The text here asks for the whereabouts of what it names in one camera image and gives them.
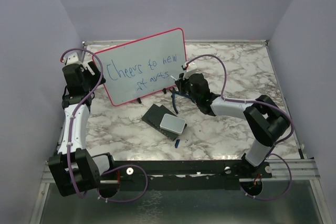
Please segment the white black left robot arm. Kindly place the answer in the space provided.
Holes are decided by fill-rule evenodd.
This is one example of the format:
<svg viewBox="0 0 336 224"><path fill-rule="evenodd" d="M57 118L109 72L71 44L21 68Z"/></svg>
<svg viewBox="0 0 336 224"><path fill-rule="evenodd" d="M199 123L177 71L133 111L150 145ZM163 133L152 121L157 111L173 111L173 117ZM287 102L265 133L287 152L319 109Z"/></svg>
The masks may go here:
<svg viewBox="0 0 336 224"><path fill-rule="evenodd" d="M101 176L110 179L116 172L109 153L91 156L86 149L94 90L106 80L93 61L68 63L62 71L67 84L62 96L64 132L57 153L48 160L48 167L62 196L82 197L100 186Z"/></svg>

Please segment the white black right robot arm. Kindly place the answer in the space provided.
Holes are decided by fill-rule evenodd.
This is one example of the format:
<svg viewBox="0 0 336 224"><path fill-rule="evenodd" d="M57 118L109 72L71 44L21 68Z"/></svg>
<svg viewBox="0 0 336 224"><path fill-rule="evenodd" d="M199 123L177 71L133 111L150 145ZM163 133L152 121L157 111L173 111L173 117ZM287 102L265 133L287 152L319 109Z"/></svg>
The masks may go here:
<svg viewBox="0 0 336 224"><path fill-rule="evenodd" d="M180 74L175 85L179 93L189 96L203 114L247 121L255 140L242 157L245 162L241 164L241 171L246 177L254 177L259 173L260 164L290 127L290 118L267 95L261 95L256 100L222 98L210 91L201 73L192 74L188 78Z"/></svg>

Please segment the pink framed whiteboard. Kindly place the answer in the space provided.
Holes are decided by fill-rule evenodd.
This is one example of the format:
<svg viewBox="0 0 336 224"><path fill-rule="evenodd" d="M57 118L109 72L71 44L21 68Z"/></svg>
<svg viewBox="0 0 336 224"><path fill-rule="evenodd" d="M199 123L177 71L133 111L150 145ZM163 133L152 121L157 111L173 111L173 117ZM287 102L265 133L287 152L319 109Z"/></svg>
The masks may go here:
<svg viewBox="0 0 336 224"><path fill-rule="evenodd" d="M175 28L97 51L112 105L120 106L175 85L187 61L184 31Z"/></svg>

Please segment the blue marker cap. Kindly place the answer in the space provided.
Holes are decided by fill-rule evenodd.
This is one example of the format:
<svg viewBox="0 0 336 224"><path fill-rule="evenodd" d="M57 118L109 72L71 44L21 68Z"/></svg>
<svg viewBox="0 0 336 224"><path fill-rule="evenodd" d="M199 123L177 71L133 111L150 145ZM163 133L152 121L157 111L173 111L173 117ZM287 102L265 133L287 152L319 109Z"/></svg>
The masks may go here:
<svg viewBox="0 0 336 224"><path fill-rule="evenodd" d="M180 139L177 139L177 140L175 141L175 145L174 145L174 147L175 147L175 148L178 148L179 143L180 143Z"/></svg>

